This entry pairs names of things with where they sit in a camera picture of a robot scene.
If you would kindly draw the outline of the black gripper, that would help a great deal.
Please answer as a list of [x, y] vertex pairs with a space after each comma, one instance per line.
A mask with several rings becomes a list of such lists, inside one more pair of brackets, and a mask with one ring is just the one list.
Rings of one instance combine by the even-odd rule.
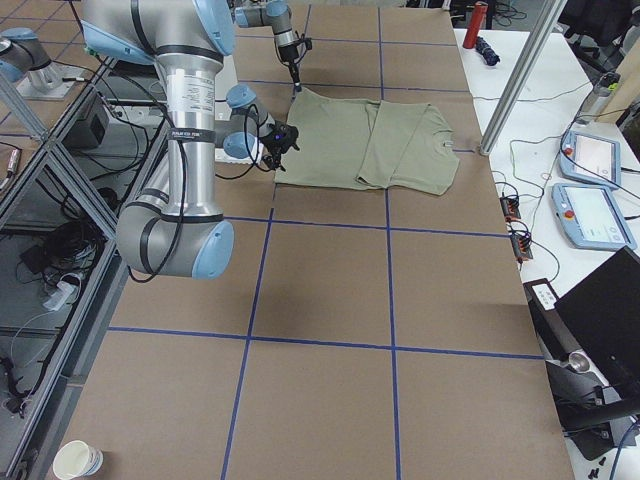
[[290, 148], [300, 150], [297, 145], [299, 130], [286, 123], [271, 123], [268, 127], [270, 132], [262, 137], [267, 153], [262, 156], [261, 161], [269, 171], [286, 171], [281, 158]]
[[294, 91], [302, 91], [299, 77], [299, 63], [308, 51], [313, 48], [313, 39], [297, 32], [282, 32], [277, 35], [277, 56], [279, 62], [286, 66], [292, 75]]

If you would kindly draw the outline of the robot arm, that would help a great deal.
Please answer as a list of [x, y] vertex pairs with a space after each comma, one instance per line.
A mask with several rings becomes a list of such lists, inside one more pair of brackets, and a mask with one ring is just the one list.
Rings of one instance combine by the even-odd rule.
[[302, 38], [284, 1], [89, 1], [86, 45], [117, 60], [151, 65], [163, 85], [167, 152], [121, 211], [116, 242], [131, 278], [213, 279], [226, 269], [234, 229], [215, 201], [215, 153], [276, 170], [298, 130], [275, 120], [247, 85], [231, 87], [227, 120], [216, 116], [216, 79], [237, 28], [272, 30], [280, 61], [297, 77]]
[[278, 62], [288, 69], [295, 93], [302, 91], [300, 63], [313, 49], [313, 40], [292, 26], [292, 12], [287, 1], [237, 1], [232, 16], [240, 28], [271, 29]]

